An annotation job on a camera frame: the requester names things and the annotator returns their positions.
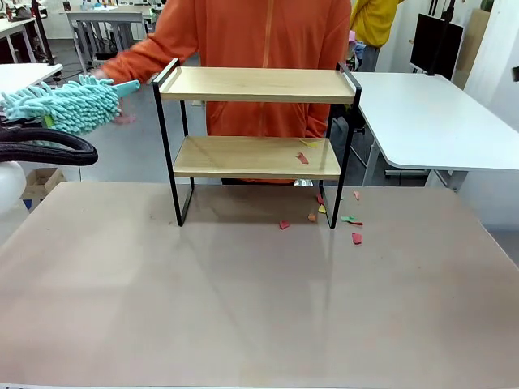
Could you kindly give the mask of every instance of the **teal microfiber duster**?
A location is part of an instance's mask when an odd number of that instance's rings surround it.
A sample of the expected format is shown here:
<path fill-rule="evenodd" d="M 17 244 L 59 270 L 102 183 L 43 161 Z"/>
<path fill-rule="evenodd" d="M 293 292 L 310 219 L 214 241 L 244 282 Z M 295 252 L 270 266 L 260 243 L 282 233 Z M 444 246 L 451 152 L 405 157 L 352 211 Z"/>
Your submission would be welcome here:
<path fill-rule="evenodd" d="M 51 89 L 46 83 L 7 95 L 0 105 L 9 120 L 44 118 L 47 127 L 85 135 L 121 114 L 118 102 L 140 87 L 139 81 L 112 85 L 112 79 L 80 76 Z"/>

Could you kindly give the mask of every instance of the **yellow sweater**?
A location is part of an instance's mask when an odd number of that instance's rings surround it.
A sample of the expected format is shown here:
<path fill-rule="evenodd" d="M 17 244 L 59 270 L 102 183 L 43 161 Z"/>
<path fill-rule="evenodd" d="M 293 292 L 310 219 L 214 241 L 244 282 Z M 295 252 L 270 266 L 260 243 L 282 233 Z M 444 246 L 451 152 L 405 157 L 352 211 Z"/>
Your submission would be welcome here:
<path fill-rule="evenodd" d="M 357 0 L 350 22 L 351 29 L 357 34 L 357 41 L 374 47 L 385 45 L 397 14 L 397 6 L 403 1 Z"/>

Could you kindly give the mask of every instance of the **orange sleeve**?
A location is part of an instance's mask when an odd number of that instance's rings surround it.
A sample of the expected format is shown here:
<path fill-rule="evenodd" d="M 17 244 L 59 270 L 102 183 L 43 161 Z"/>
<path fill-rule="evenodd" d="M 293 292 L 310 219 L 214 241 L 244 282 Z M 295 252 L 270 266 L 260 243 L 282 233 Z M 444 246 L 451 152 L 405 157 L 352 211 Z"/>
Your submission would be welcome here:
<path fill-rule="evenodd" d="M 108 61 L 101 69 L 115 83 L 138 79 L 145 83 L 173 59 L 185 61 L 198 50 L 195 2 L 168 0 L 156 31 Z"/>
<path fill-rule="evenodd" d="M 328 14 L 326 35 L 321 48 L 319 69 L 335 70 L 339 61 L 345 60 L 350 31 L 350 0 L 334 0 Z M 308 109 L 307 138 L 322 138 L 326 133 L 328 104 L 310 104 Z"/>

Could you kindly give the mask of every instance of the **person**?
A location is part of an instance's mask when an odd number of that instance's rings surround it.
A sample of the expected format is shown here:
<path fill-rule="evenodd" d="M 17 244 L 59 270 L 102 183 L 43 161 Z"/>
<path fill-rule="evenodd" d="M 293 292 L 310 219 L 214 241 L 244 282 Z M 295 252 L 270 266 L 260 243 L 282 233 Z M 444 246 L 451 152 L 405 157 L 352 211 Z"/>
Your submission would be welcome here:
<path fill-rule="evenodd" d="M 358 71 L 375 71 L 380 48 L 386 44 L 398 4 L 404 0 L 357 0 L 351 13 L 351 29 L 366 45 Z"/>
<path fill-rule="evenodd" d="M 350 0 L 168 0 L 156 32 L 97 74 L 146 82 L 173 58 L 201 66 L 335 69 L 345 59 Z M 329 105 L 211 102 L 209 135 L 323 137 Z"/>

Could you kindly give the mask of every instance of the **person in yellow sweater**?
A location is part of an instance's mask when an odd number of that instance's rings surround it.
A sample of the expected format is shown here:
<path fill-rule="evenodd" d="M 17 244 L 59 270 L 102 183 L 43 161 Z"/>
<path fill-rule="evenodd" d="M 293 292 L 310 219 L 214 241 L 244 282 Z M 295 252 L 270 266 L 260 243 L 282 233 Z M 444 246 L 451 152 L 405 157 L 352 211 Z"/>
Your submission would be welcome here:
<path fill-rule="evenodd" d="M 404 0 L 357 0 L 351 11 L 350 29 L 366 45 L 358 71 L 375 71 L 380 48 L 386 44 L 398 4 Z"/>

